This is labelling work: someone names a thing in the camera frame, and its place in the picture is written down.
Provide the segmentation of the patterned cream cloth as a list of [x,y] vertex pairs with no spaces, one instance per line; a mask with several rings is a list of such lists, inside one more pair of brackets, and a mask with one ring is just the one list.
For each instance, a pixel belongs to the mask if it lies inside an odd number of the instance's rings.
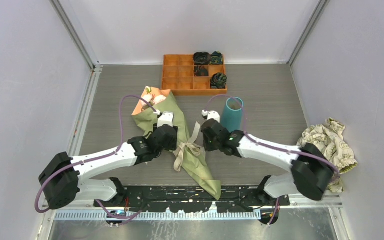
[[344,124],[330,117],[323,124],[309,126],[301,134],[297,145],[313,144],[341,175],[346,174],[357,167],[358,162],[353,149],[345,142],[345,129]]

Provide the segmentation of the orange wooden divider tray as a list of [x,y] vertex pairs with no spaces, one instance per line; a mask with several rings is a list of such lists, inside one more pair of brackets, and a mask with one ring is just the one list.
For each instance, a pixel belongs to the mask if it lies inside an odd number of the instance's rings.
[[227,76],[225,58],[222,65],[207,66],[209,76],[194,76],[194,54],[165,54],[163,56],[161,89],[171,90],[177,96],[215,96],[226,94],[225,89],[211,89],[210,78],[216,73],[224,73]]

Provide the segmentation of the pink flowers bunch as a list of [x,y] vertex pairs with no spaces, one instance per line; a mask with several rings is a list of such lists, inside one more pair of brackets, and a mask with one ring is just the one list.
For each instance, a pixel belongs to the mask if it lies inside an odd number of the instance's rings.
[[146,102],[150,103],[152,106],[159,104],[167,99],[166,95],[156,87],[146,86],[141,96]]

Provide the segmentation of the dark rolled sock middle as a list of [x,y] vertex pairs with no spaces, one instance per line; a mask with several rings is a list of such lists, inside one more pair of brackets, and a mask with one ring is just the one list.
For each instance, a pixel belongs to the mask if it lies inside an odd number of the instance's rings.
[[208,77],[209,70],[206,65],[195,65],[193,68],[195,77]]

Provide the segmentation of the green rolled sock front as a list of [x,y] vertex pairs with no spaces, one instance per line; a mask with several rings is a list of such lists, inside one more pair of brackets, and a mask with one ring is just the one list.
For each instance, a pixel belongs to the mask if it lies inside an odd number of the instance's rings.
[[210,88],[211,89],[225,89],[227,85],[227,76],[222,72],[215,73],[210,78]]

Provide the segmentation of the green wrapping paper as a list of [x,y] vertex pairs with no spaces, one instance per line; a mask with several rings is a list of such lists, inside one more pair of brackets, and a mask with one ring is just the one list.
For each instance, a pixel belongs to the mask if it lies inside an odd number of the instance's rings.
[[155,109],[174,114],[173,125],[178,127],[177,149],[172,151],[175,156],[174,170],[179,172],[183,168],[201,188],[219,200],[222,194],[221,181],[213,178],[206,162],[206,151],[196,144],[201,125],[196,122],[193,131],[189,131],[185,114],[172,93],[165,101],[157,104]]

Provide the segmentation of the dark rolled sock back-left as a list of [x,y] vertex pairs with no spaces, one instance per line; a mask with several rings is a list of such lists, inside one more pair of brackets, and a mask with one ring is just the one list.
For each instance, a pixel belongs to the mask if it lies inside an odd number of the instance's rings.
[[211,60],[212,56],[208,52],[196,52],[192,56],[194,65],[208,65]]

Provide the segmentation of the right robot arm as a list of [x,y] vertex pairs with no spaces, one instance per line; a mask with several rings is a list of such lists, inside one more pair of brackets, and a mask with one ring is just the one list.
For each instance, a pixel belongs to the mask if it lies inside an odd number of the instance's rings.
[[205,121],[201,132],[208,152],[259,160],[287,172],[267,175],[258,185],[255,197],[266,206],[289,194],[321,201],[335,174],[334,166],[310,143],[299,147],[265,141],[242,130],[230,132],[215,119]]

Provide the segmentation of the teal vase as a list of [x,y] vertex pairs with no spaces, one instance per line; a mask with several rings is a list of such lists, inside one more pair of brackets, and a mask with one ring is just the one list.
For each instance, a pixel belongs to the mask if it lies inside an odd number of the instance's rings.
[[226,100],[223,112],[221,114],[220,123],[229,132],[239,130],[242,124],[244,105],[239,97],[231,97]]

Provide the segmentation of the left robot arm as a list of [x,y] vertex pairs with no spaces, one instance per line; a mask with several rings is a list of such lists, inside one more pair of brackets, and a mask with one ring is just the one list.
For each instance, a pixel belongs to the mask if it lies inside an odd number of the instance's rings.
[[94,154],[70,157],[61,152],[39,175],[41,192],[51,210],[61,209],[74,201],[98,200],[109,206],[121,206],[126,200],[125,189],[116,177],[96,180],[106,172],[136,166],[158,158],[163,151],[177,147],[178,127],[154,126],[150,136],[137,136]]

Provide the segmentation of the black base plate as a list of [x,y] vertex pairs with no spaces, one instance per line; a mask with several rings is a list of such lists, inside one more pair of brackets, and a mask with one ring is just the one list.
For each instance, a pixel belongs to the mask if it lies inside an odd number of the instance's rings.
[[272,207],[275,202],[263,203],[256,186],[221,187],[221,197],[215,199],[199,186],[127,186],[116,200],[103,201],[106,208],[122,208],[132,212],[205,213],[215,205],[217,213],[246,213],[259,207]]

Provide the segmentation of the teal rolled sock back-right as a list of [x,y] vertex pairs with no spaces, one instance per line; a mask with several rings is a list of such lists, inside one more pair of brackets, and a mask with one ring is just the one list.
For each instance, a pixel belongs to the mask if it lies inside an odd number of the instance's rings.
[[210,64],[211,65],[222,65],[224,63],[224,56],[219,51],[214,51],[210,54]]

